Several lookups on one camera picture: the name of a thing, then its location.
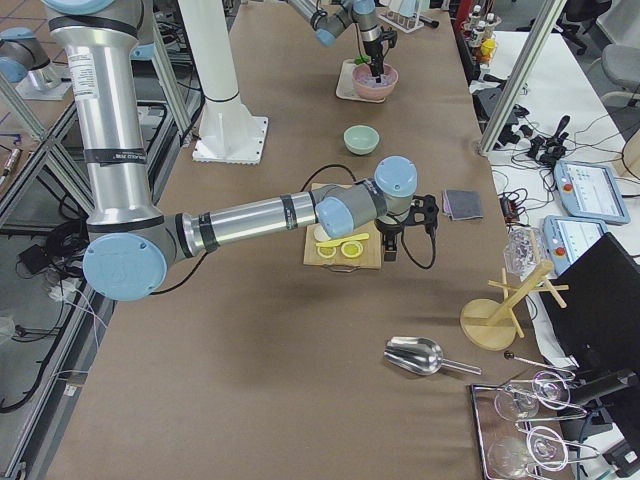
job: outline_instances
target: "black tape band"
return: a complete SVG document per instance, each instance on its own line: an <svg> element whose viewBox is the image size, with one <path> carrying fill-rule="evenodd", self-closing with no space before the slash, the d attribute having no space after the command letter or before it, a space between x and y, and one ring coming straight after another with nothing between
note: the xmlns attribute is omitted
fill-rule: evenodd
<svg viewBox="0 0 640 480"><path fill-rule="evenodd" d="M298 228L298 217L296 216L296 207L293 204L291 195L281 195L280 200L284 207L284 218L287 222L287 230L295 230Z"/></svg>
<svg viewBox="0 0 640 480"><path fill-rule="evenodd" d="M146 220L137 220L135 222L126 223L109 223L106 225L87 224L87 230L94 233L115 233L115 232L131 232L132 230L144 230L146 228L156 227L164 223L164 217L147 218Z"/></svg>
<svg viewBox="0 0 640 480"><path fill-rule="evenodd" d="M229 97L229 98L225 98L225 99L223 99L223 100L216 100L216 99L214 99L214 98L207 97L206 95L204 96L204 98L206 98L206 99L207 99L207 100L209 100L210 102L215 102L215 103L225 103L225 102L230 102L231 100L233 100L234 98L236 98L238 95L240 95L240 90L238 90L234 96Z"/></svg>
<svg viewBox="0 0 640 480"><path fill-rule="evenodd" d="M178 241L180 242L180 248L182 249L182 253L187 258L193 257L191 254L191 250L189 250L189 244L187 243L187 236L184 234L184 215L179 213L175 216L176 221L176 234L178 235Z"/></svg>
<svg viewBox="0 0 640 480"><path fill-rule="evenodd" d="M315 223L318 223L318 214L316 213L316 199L313 197L311 192L309 193L309 199L311 200L311 206L313 207L313 218L315 219Z"/></svg>
<svg viewBox="0 0 640 480"><path fill-rule="evenodd" d="M34 70L40 70L41 68L46 67L47 65L49 65L51 63L51 59L49 57L47 57L47 59L44 61L44 63L41 63L40 65L36 65L35 67L33 67L31 69L31 71Z"/></svg>
<svg viewBox="0 0 640 480"><path fill-rule="evenodd" d="M373 205L376 207L376 217L387 214L387 202L384 200L384 193L382 193L382 190L376 185L376 182L367 178L357 182L356 185L362 185L366 188L373 201Z"/></svg>
<svg viewBox="0 0 640 480"><path fill-rule="evenodd" d="M91 17L88 15L67 15L65 17L57 17L49 20L49 30L52 32L65 27L106 28L108 30L126 33L127 35L131 35L133 38L138 38L138 31L136 30L136 27L129 25L128 23L119 22L118 20Z"/></svg>
<svg viewBox="0 0 640 480"><path fill-rule="evenodd" d="M216 240L216 234L211 226L211 214L203 213L198 217L198 226L200 227L200 235L204 243L204 249L207 252L213 252L220 246Z"/></svg>
<svg viewBox="0 0 640 480"><path fill-rule="evenodd" d="M315 12L313 12L313 15L311 15L311 20L309 20L309 24L311 25L311 28L313 28L314 30L317 30L318 22L320 21L321 18L324 18L327 15L328 13L326 12L326 10L317 9Z"/></svg>
<svg viewBox="0 0 640 480"><path fill-rule="evenodd" d="M84 151L87 163L100 165L119 165L121 163L147 163L147 153L143 148L91 148Z"/></svg>

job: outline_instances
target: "white desk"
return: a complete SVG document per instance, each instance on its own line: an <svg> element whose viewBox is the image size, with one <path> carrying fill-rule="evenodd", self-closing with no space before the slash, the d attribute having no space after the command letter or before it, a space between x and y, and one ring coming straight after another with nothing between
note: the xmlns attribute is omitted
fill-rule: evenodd
<svg viewBox="0 0 640 480"><path fill-rule="evenodd" d="M524 45L526 36L526 33L496 32L498 50L491 62L490 73L492 75L507 78ZM537 124L537 129L544 133L552 134L555 132L560 118L563 115L569 115L571 121L566 131L570 133L569 139L574 140L575 132L587 129L593 120L607 114L607 110L560 35L550 35L530 78L527 80L527 87L527 93L520 96L518 103L531 112L528 119ZM619 158L619 154L614 152L620 152L625 142L608 116L598 120L586 132L578 133L575 140L581 144L594 144L608 137L611 138L600 143L598 147L610 150L610 152L584 147L569 153L565 158L582 162L603 162ZM510 167L514 151L526 149L529 145L529 142L524 140L513 149L491 152L489 161L494 171L501 172L508 178L507 184L503 175L494 174L496 189L500 193L523 187L529 191L530 198L545 200L547 194L538 171L516 170ZM570 150L574 147L569 141L565 145ZM518 159L528 160L524 154L519 155ZM531 166L535 165L533 162L527 163ZM618 181L618 185L623 194L640 193L640 185L638 184ZM608 228L630 254L640 254L640 200L627 199L625 204L629 209L632 222L624 226L609 225ZM539 205L541 203L534 200L525 203L527 208L535 208ZM524 221L532 226L542 228L542 221L548 215L567 215L557 193L554 194L553 202L543 208L528 211L528 220L525 216ZM551 328L549 317L539 297L536 297L536 295L532 295L538 307L534 327L540 351L554 364L566 364L566 360L563 358L564 354L557 344ZM591 437L587 443L597 446L601 451L606 451L620 438L621 434L614 426L613 431ZM589 478L598 478L610 468L603 459L584 462L584 464L589 472ZM630 478L640 479L640 472Z"/></svg>

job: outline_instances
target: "bottle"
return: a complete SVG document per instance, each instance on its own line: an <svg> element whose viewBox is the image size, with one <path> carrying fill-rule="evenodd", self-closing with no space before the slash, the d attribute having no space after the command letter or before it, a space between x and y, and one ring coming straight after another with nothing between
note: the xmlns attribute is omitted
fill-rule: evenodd
<svg viewBox="0 0 640 480"><path fill-rule="evenodd" d="M473 29L471 37L469 38L470 48L478 48L482 44L485 26L486 23L484 22L484 20L480 20L476 25L476 28Z"/></svg>
<svg viewBox="0 0 640 480"><path fill-rule="evenodd" d="M469 38L471 36L471 33L473 32L473 29L476 27L476 25L478 25L478 22L480 21L481 10L482 7L480 5L476 5L475 7L473 7L473 11L469 13L467 21L462 26L465 38Z"/></svg>
<svg viewBox="0 0 640 480"><path fill-rule="evenodd" d="M484 28L484 39L487 40L493 37L493 31L496 28L498 21L495 13L487 13L487 25Z"/></svg>

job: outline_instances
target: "white tray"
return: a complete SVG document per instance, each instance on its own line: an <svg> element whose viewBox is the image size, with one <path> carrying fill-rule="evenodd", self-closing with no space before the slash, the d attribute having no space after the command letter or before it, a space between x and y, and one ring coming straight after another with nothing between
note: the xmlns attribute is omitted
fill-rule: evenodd
<svg viewBox="0 0 640 480"><path fill-rule="evenodd" d="M355 100L356 102L368 102L368 103L382 103L382 100L366 100L360 97L353 88L353 69L356 68L356 64L353 60L345 60L342 62L342 69L340 70L340 78L338 79L338 86L336 87L336 96L344 100Z"/></svg>

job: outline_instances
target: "brown table surface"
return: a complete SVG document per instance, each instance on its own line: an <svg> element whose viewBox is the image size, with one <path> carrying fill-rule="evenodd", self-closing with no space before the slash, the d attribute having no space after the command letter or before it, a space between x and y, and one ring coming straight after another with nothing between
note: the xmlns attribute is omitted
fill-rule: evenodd
<svg viewBox="0 0 640 480"><path fill-rule="evenodd" d="M480 192L484 219L441 216L429 271L404 253L380 271L303 266L299 230L223 247L175 292L120 303L48 478L479 478L467 385L522 366L478 349L459 326L466 302L500 298L486 282L499 278L506 232L489 165L474 153L480 131L451 29L430 15L437 30L399 34L387 57L399 84L374 105L335 96L342 61L357 55L353 27L324 48L289 6L242 5L231 43L244 103L270 118L262 162L200 164L185 150L160 206L225 208L297 191L324 164L363 177L399 154L416 163L418 192L439 203L444 188ZM381 134L370 156L342 143L358 123ZM424 230L407 237L427 262ZM514 350L531 357L526 334ZM410 375L382 358L394 335L432 338L485 374Z"/></svg>

